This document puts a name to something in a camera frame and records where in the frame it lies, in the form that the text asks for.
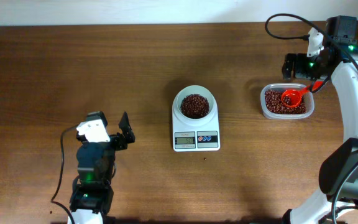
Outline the orange measuring scoop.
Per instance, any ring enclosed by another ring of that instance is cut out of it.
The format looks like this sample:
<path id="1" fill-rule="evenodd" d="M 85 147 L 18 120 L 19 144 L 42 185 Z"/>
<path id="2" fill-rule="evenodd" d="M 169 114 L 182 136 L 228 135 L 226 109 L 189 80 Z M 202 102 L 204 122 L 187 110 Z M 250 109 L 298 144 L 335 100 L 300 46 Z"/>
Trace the orange measuring scoop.
<path id="1" fill-rule="evenodd" d="M 285 90 L 281 95 L 281 101 L 287 108 L 296 108 L 300 105 L 303 95 L 305 95 L 306 93 L 310 93 L 313 90 L 317 90 L 319 87 L 322 86 L 322 84 L 323 81 L 316 81 L 301 90 Z"/>

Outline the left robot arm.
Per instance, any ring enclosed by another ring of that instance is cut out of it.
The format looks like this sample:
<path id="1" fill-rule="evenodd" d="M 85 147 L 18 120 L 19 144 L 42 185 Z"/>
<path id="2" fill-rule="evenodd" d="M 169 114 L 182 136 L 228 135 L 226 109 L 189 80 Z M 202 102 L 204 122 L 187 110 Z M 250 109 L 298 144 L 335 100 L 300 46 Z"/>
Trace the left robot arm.
<path id="1" fill-rule="evenodd" d="M 75 127 L 81 146 L 76 152 L 78 176 L 72 183 L 68 223 L 103 223 L 110 211 L 116 152 L 135 142 L 135 135 L 126 112 L 119 121 L 119 133 L 108 134 L 107 125 L 104 113 L 97 111 Z"/>

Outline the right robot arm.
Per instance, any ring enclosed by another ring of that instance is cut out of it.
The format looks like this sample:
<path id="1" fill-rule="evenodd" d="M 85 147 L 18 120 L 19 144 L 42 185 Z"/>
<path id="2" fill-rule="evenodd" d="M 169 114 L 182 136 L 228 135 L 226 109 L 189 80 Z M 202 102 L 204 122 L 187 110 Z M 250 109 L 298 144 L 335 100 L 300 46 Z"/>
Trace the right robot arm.
<path id="1" fill-rule="evenodd" d="M 338 95 L 344 140 L 321 165 L 319 188 L 299 207 L 289 209 L 282 223 L 336 223 L 351 210 L 358 210 L 358 44 L 357 19 L 336 16 L 327 19 L 326 29 L 314 24 L 302 38 L 308 41 L 305 54 L 287 54 L 284 79 L 312 81 L 309 93 L 331 82 Z"/>

